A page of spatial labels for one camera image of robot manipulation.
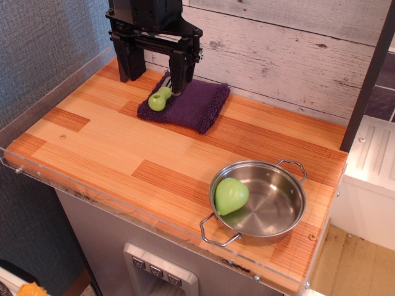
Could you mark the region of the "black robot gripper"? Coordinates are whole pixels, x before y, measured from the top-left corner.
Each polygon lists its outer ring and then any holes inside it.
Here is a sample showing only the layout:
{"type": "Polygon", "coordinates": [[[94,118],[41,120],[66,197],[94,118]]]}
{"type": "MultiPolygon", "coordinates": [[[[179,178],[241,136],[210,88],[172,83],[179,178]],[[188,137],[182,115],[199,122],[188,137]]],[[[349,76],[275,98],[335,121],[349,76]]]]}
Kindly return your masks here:
{"type": "Polygon", "coordinates": [[[110,1],[106,17],[117,55],[120,80],[135,81],[131,49],[136,47],[170,56],[172,92],[181,94],[193,79],[195,62],[203,58],[200,28],[187,22],[181,1],[110,1]]]}

